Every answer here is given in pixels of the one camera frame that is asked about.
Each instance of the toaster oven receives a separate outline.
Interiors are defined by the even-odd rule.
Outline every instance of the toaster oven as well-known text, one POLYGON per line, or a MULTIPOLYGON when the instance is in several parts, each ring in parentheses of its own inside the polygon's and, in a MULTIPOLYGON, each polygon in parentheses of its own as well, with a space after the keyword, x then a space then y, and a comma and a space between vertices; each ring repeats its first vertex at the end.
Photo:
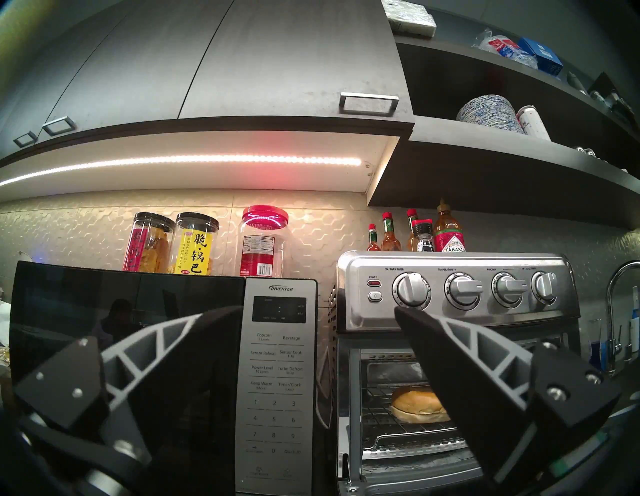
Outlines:
POLYGON ((453 421, 405 423, 392 413, 396 388, 429 386, 394 319, 396 306, 493 328, 525 348, 545 338, 579 354, 571 266, 559 255, 526 253, 347 252, 338 260, 328 375, 340 494, 483 484, 453 421))

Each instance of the backsplash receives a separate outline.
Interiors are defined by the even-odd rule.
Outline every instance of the backsplash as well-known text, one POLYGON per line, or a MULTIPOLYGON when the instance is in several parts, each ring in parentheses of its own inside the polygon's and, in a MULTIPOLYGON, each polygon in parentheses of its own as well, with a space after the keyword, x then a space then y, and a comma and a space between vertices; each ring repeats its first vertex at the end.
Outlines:
MULTIPOLYGON (((437 218, 437 200, 434 209, 418 210, 420 218, 437 218)), ((574 221, 460 212, 450 201, 469 252, 565 254, 575 273, 580 326, 600 318, 605 328, 607 282, 623 262, 640 259, 640 233, 574 221)), ((140 211, 173 219, 180 212, 196 211, 218 219, 214 274, 233 275, 237 228, 243 209, 251 204, 275 205, 289 213, 292 276, 318 281, 321 308, 326 308, 335 282, 338 257, 366 249, 367 226, 373 222, 381 232, 382 212, 393 213, 403 246, 409 234, 406 209, 368 208, 359 193, 171 189, 44 196, 0 204, 0 287, 11 301, 19 251, 37 262, 119 270, 133 216, 140 211)), ((625 275, 615 292, 616 336, 622 324, 623 343, 634 284, 640 285, 640 271, 625 275)), ((321 323, 325 316, 326 311, 319 310, 321 323)))

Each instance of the sauce bottle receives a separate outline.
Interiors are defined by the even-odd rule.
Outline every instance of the sauce bottle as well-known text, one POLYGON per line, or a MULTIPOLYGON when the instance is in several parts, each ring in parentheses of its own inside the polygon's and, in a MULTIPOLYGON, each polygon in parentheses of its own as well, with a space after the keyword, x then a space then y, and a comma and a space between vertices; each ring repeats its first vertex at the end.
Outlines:
POLYGON ((451 207, 449 207, 442 198, 440 199, 440 205, 438 205, 438 214, 440 217, 433 229, 436 251, 465 252, 462 226, 452 217, 451 207))
POLYGON ((380 247, 378 246, 378 233, 376 231, 375 224, 369 224, 369 247, 367 248, 368 252, 379 252, 380 247))
POLYGON ((385 237, 382 240, 382 251, 401 252, 402 245, 396 239, 396 235, 394 234, 394 219, 391 217, 391 212, 383 213, 382 221, 385 224, 385 237))
POLYGON ((418 212, 416 209, 408 209, 406 217, 409 219, 409 240, 406 242, 406 249, 410 252, 417 252, 418 238, 416 237, 415 230, 413 228, 413 221, 418 220, 418 212))

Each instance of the yellow label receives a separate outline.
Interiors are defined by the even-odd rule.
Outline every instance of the yellow label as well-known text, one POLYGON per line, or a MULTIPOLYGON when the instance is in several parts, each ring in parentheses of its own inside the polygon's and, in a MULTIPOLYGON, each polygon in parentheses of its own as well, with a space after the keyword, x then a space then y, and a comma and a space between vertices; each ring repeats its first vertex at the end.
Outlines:
POLYGON ((213 233, 185 230, 180 240, 180 250, 175 261, 174 274, 207 275, 209 254, 213 245, 213 233))

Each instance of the led light strip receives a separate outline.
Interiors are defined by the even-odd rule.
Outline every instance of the led light strip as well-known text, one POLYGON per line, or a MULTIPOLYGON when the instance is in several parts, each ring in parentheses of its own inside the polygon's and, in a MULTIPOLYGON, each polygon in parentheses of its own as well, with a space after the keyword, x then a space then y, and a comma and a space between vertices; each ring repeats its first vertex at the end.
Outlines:
POLYGON ((92 169, 96 167, 107 167, 111 165, 140 165, 140 164, 178 164, 178 163, 283 163, 283 164, 327 164, 327 165, 353 165, 358 166, 362 161, 357 158, 336 158, 336 157, 285 157, 276 155, 175 155, 169 157, 142 157, 138 159, 115 159, 98 162, 88 162, 86 164, 67 165, 55 167, 53 169, 41 170, 30 174, 21 175, 12 179, 0 182, 0 186, 11 184, 12 182, 30 179, 41 175, 54 174, 56 172, 69 172, 72 170, 92 169))

